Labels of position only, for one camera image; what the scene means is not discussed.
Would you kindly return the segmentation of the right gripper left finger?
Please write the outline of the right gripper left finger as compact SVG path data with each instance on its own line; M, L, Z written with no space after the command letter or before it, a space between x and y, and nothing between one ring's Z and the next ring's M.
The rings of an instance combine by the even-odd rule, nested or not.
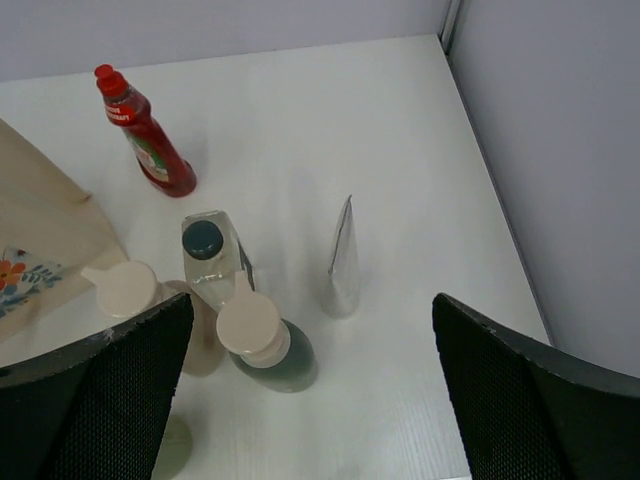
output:
M193 318L180 293L2 367L2 478L151 478Z

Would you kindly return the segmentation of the silver tube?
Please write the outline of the silver tube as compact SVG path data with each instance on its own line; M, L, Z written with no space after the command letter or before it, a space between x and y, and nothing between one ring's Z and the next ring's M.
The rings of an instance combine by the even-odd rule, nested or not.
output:
M360 268L352 195L338 217L327 268L324 309L333 318L345 318L357 309L360 299Z

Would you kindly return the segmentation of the pale green bottle beige cap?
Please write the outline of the pale green bottle beige cap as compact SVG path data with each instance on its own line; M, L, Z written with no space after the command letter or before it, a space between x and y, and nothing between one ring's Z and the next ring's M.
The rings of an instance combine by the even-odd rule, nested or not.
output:
M152 480L169 480L187 464L193 448L192 435L186 422L171 414L152 471Z

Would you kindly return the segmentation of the clear square bottle black cap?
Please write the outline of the clear square bottle black cap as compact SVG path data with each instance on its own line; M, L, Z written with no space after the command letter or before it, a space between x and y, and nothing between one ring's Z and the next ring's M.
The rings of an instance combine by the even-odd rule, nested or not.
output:
M186 282L214 311L219 312L233 297L238 271L246 273L256 290L252 264L226 212L187 216L181 243Z

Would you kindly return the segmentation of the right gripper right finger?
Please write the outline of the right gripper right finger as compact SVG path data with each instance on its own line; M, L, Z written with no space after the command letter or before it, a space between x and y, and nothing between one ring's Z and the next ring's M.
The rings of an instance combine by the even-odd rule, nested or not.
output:
M636 479L639 380L438 294L432 325L474 479Z

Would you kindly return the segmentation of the grey-green pump bottle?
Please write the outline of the grey-green pump bottle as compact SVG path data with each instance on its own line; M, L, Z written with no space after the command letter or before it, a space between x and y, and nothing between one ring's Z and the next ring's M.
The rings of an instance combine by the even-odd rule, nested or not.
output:
M218 314L216 330L235 366L264 387L296 393L315 382L318 364L309 338L253 290L244 271L235 273L234 293Z

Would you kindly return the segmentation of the red dish soap bottle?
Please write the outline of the red dish soap bottle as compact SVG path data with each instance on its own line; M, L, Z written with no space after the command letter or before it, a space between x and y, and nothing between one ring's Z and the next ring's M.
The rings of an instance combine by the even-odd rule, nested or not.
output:
M197 177L151 113L150 101L109 64L95 68L109 122L121 129L147 180L173 198L192 193Z

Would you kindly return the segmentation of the cream canvas tote bag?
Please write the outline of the cream canvas tote bag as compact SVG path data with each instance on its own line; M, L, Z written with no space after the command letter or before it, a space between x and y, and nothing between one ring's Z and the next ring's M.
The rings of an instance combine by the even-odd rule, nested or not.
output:
M107 269L126 258L92 195L2 123L2 340L86 291L83 268Z

